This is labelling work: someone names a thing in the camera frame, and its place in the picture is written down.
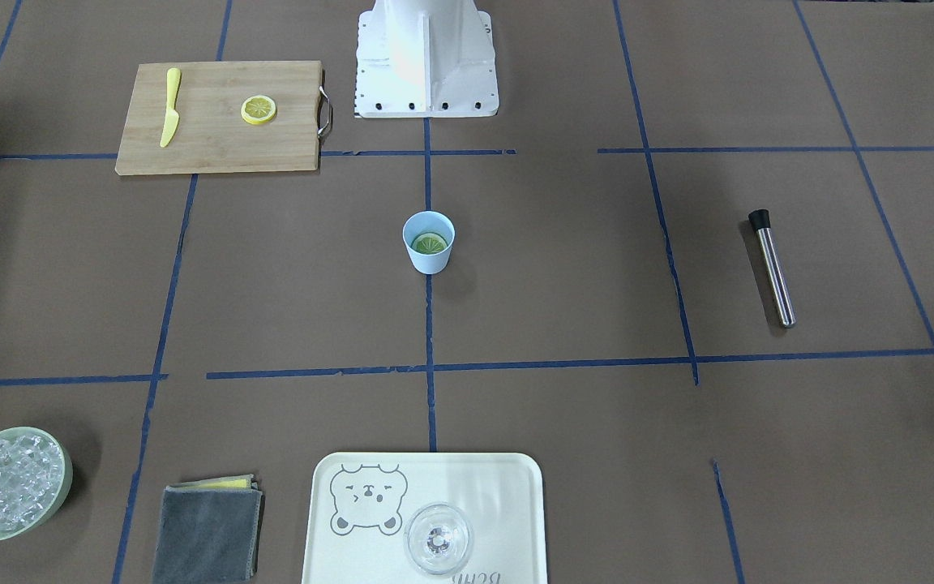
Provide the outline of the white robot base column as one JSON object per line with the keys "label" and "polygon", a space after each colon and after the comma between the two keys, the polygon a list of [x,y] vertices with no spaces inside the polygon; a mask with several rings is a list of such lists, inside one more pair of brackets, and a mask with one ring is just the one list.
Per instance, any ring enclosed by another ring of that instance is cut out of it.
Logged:
{"label": "white robot base column", "polygon": [[488,118],[500,96],[492,19],[473,1],[377,1],[357,25],[357,118]]}

